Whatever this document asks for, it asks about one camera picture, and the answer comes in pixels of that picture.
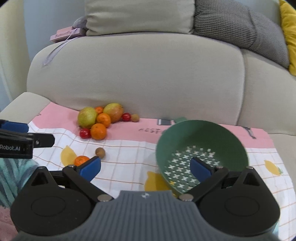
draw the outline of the lemon print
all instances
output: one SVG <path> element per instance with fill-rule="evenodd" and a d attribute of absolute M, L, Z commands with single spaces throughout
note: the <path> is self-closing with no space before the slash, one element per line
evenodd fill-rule
<path fill-rule="evenodd" d="M 282 174 L 282 170 L 279 169 L 275 164 L 273 164 L 271 161 L 264 160 L 265 162 L 265 167 L 268 171 L 270 171 L 272 174 L 279 176 Z"/>
<path fill-rule="evenodd" d="M 145 191 L 165 191 L 171 190 L 161 174 L 155 172 L 147 172 L 147 180 L 145 182 Z"/>
<path fill-rule="evenodd" d="M 69 146 L 66 146 L 61 152 L 61 161 L 65 167 L 73 165 L 76 157 L 77 155 Z"/>

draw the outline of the beige sofa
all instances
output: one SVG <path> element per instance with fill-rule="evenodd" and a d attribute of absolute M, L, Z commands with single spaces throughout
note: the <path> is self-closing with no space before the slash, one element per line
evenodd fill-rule
<path fill-rule="evenodd" d="M 0 119 L 28 123 L 49 100 L 77 110 L 119 102 L 143 118 L 262 128 L 296 184 L 296 78 L 278 64 L 204 37 L 133 33 L 78 38 L 43 66 L 57 45 L 35 56 L 28 92 Z"/>

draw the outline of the red fruit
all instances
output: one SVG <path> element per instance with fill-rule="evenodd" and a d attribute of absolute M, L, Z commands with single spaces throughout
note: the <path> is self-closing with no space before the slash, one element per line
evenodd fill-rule
<path fill-rule="evenodd" d="M 87 128 L 83 128 L 80 130 L 79 132 L 79 136 L 82 138 L 82 139 L 88 139 L 88 138 L 91 138 L 91 131 Z"/>
<path fill-rule="evenodd" d="M 123 121 L 130 121 L 131 120 L 131 115 L 130 115 L 130 113 L 124 113 L 121 116 L 121 118 L 122 118 Z"/>

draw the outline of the yellow cushion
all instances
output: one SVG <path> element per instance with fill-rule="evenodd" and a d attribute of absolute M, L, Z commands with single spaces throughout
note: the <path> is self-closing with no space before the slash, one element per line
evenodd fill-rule
<path fill-rule="evenodd" d="M 279 0 L 281 28 L 283 29 L 289 51 L 289 71 L 296 76 L 296 10 L 286 1 Z"/>

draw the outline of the tangerine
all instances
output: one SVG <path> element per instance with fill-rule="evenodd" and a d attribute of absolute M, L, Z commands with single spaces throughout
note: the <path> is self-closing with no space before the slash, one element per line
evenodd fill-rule
<path fill-rule="evenodd" d="M 107 129 L 103 124 L 97 123 L 91 127 L 91 137 L 93 139 L 102 140 L 106 137 L 106 135 L 107 135 Z"/>
<path fill-rule="evenodd" d="M 81 164 L 87 162 L 89 158 L 87 156 L 78 156 L 74 160 L 74 165 L 75 166 L 80 166 Z"/>
<path fill-rule="evenodd" d="M 96 110 L 96 112 L 97 112 L 98 114 L 101 114 L 101 113 L 103 113 L 104 107 L 102 107 L 102 106 L 97 106 L 97 107 L 95 108 L 95 110 Z"/>
<path fill-rule="evenodd" d="M 97 123 L 103 124 L 106 128 L 108 128 L 111 124 L 111 118 L 108 114 L 106 113 L 101 113 L 97 116 L 96 118 Z"/>

